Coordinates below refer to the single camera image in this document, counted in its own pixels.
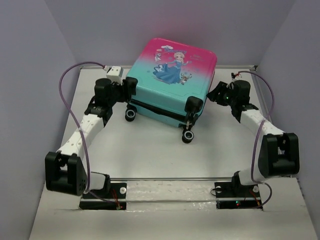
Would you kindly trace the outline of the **pink teal kids suitcase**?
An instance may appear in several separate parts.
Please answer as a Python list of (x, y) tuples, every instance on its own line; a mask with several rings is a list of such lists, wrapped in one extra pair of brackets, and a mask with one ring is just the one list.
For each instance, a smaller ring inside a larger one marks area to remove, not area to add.
[(181, 140), (191, 143), (217, 61), (216, 54), (207, 49), (164, 38), (149, 40), (127, 73), (137, 79), (137, 86), (125, 119), (132, 122), (140, 114), (181, 128)]

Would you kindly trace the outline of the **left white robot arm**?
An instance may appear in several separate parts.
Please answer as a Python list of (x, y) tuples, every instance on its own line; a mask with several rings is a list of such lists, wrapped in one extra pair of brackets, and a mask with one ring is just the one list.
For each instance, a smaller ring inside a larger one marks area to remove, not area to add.
[(110, 194), (108, 174), (90, 170), (88, 149), (94, 138), (107, 125), (116, 103), (129, 103), (136, 94), (138, 81), (127, 77), (122, 83), (108, 78), (96, 80), (94, 96), (90, 99), (76, 130), (55, 152), (45, 156), (45, 185), (47, 190), (81, 196), (87, 193), (104, 198)]

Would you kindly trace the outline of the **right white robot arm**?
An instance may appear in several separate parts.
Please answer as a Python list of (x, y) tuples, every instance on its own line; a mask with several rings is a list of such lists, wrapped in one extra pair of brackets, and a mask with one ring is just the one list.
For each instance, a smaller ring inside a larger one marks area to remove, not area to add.
[(300, 171), (299, 138), (273, 125), (250, 102), (251, 85), (245, 80), (219, 82), (207, 98), (231, 108), (232, 116), (255, 136), (251, 165), (234, 173), (230, 190), (242, 196), (249, 186), (270, 178), (296, 175)]

